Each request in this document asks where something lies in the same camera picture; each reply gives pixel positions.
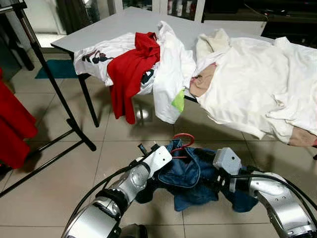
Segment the cabinet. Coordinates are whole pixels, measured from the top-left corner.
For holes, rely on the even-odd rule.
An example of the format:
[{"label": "cabinet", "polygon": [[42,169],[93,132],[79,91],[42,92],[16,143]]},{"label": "cabinet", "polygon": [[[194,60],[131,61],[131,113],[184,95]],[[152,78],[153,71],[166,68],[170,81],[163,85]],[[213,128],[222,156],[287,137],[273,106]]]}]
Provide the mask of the cabinet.
[{"label": "cabinet", "polygon": [[201,22],[205,0],[114,0],[117,13],[130,6]]}]

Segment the beige cloth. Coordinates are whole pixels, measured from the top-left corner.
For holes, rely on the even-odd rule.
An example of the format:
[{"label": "beige cloth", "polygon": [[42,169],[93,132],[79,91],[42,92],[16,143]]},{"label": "beige cloth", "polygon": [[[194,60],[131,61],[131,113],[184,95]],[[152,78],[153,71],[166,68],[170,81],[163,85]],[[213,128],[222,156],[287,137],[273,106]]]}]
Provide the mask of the beige cloth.
[{"label": "beige cloth", "polygon": [[221,28],[216,31],[214,37],[201,34],[198,36],[196,44],[197,60],[202,60],[209,54],[229,48],[229,37]]},{"label": "beige cloth", "polygon": [[189,92],[195,97],[200,97],[209,88],[213,74],[216,70],[216,64],[212,63],[205,68],[198,76],[193,77],[190,81]]},{"label": "beige cloth", "polygon": [[288,144],[293,146],[317,145],[317,136],[309,133],[307,130],[295,126]]}]

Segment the floor tile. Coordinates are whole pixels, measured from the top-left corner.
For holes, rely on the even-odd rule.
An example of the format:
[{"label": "floor tile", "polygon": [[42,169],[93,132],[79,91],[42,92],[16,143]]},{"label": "floor tile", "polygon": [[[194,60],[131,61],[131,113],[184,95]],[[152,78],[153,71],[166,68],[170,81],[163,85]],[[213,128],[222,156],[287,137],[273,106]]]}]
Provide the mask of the floor tile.
[{"label": "floor tile", "polygon": [[175,134],[190,133],[196,140],[244,140],[241,132],[215,123],[198,103],[189,100],[174,127]]},{"label": "floor tile", "polygon": [[[48,79],[35,79],[42,65],[39,62],[34,62],[34,70],[28,71],[22,68],[11,79],[11,84],[16,93],[55,93],[51,82]],[[63,79],[56,79],[58,85]]]},{"label": "floor tile", "polygon": [[271,137],[271,136],[268,136],[268,135],[265,135],[262,140],[259,140],[257,137],[255,137],[254,135],[251,135],[249,133],[245,133],[243,132],[243,136],[245,138],[245,140],[247,141],[277,141],[276,138],[274,137]]},{"label": "floor tile", "polygon": [[[92,141],[103,141],[110,111],[109,93],[105,88],[90,91],[94,109],[99,120],[96,128],[85,97],[81,90],[63,91],[64,97],[75,116],[79,127]],[[52,140],[70,130],[66,119],[68,115],[58,97],[55,97],[39,125],[39,133],[33,141]],[[79,140],[76,133],[65,137],[63,141]]]},{"label": "floor tile", "polygon": [[185,225],[186,238],[278,238],[271,224]]},{"label": "floor tile", "polygon": [[256,165],[293,182],[317,202],[317,162],[315,148],[294,147],[279,141],[248,141]]},{"label": "floor tile", "polygon": [[[100,79],[90,76],[85,80],[88,90],[101,90],[104,89],[109,94],[109,87],[106,87],[104,82]],[[63,92],[65,91],[80,91],[82,92],[79,80],[76,78],[66,78],[63,80],[62,85],[60,86]]]},{"label": "floor tile", "polygon": [[[40,164],[73,145],[58,142],[43,151]],[[80,199],[92,187],[100,156],[101,142],[92,152],[85,144],[75,148],[54,164],[1,198],[0,226],[64,226]],[[31,162],[14,170],[6,187],[31,171]]]},{"label": "floor tile", "polygon": [[184,226],[146,226],[149,238],[185,238]]},{"label": "floor tile", "polygon": [[59,238],[63,227],[0,227],[2,238]]},{"label": "floor tile", "polygon": [[40,122],[44,116],[47,108],[55,96],[54,93],[16,93],[15,96],[28,110],[28,112],[35,117],[36,124]]},{"label": "floor tile", "polygon": [[12,171],[5,174],[5,176],[0,177],[0,191],[3,190],[6,182],[8,181],[9,177],[11,176]]},{"label": "floor tile", "polygon": [[136,96],[134,107],[141,105],[146,110],[148,119],[130,125],[126,122],[125,116],[115,119],[111,112],[106,130],[105,140],[109,141],[146,141],[146,140],[170,140],[173,137],[173,125],[161,121],[155,116],[152,95]]},{"label": "floor tile", "polygon": [[[139,142],[110,142],[103,144],[101,159],[96,174],[95,184],[120,168],[127,166],[132,160],[141,156],[137,145]],[[149,150],[150,142],[144,143]],[[174,211],[173,196],[166,190],[157,190],[153,201],[147,204],[133,202],[122,218],[122,225],[132,223],[144,225],[176,225],[183,224],[182,213]]]},{"label": "floor tile", "polygon": [[183,211],[184,224],[243,224],[268,223],[266,209],[257,204],[250,212],[238,213],[232,204],[219,193],[219,201],[212,201],[202,206],[189,207]]}]

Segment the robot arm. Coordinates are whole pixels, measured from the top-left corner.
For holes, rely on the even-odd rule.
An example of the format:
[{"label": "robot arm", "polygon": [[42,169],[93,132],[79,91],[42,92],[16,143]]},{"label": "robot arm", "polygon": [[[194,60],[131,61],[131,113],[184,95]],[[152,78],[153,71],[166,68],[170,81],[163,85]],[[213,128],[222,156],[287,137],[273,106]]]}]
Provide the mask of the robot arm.
[{"label": "robot arm", "polygon": [[[71,221],[62,238],[119,237],[119,222],[124,212],[137,193],[146,187],[147,179],[171,159],[164,146],[152,147],[142,163],[127,171],[110,188],[97,193],[96,199]],[[213,165],[220,171],[215,178],[219,186],[226,186],[231,192],[242,190],[266,207],[270,221],[281,238],[317,238],[317,229],[311,218],[287,187],[267,178],[230,178],[230,175],[238,175],[242,168],[240,158],[230,148],[218,150]],[[285,181],[273,173],[251,174],[267,174]]]},{"label": "robot arm", "polygon": [[[238,175],[242,168],[240,158],[230,148],[218,150],[213,165],[230,175]],[[254,171],[251,174],[268,175],[286,182],[283,177],[274,173]],[[232,178],[229,183],[231,192],[241,190],[264,205],[271,223],[281,238],[317,237],[317,229],[311,218],[291,191],[281,183],[268,178]]]},{"label": "robot arm", "polygon": [[127,171],[108,189],[83,208],[65,229],[62,238],[117,238],[121,233],[121,217],[155,171],[172,159],[168,150],[157,144],[145,160]]}]

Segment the white sheet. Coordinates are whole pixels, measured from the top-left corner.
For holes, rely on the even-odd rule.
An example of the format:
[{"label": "white sheet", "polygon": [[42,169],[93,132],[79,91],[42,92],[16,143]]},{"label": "white sheet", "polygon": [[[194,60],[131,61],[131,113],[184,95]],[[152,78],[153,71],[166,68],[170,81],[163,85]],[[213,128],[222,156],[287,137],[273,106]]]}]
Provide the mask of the white sheet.
[{"label": "white sheet", "polygon": [[316,133],[314,49],[290,44],[286,38],[274,45],[232,38],[229,49],[199,60],[195,75],[213,62],[217,69],[211,85],[197,98],[212,120],[259,139],[275,135],[284,143],[293,125]]},{"label": "white sheet", "polygon": [[317,135],[317,49],[295,45],[286,37],[274,45],[288,58],[287,91],[274,97],[280,107],[267,114]]}]

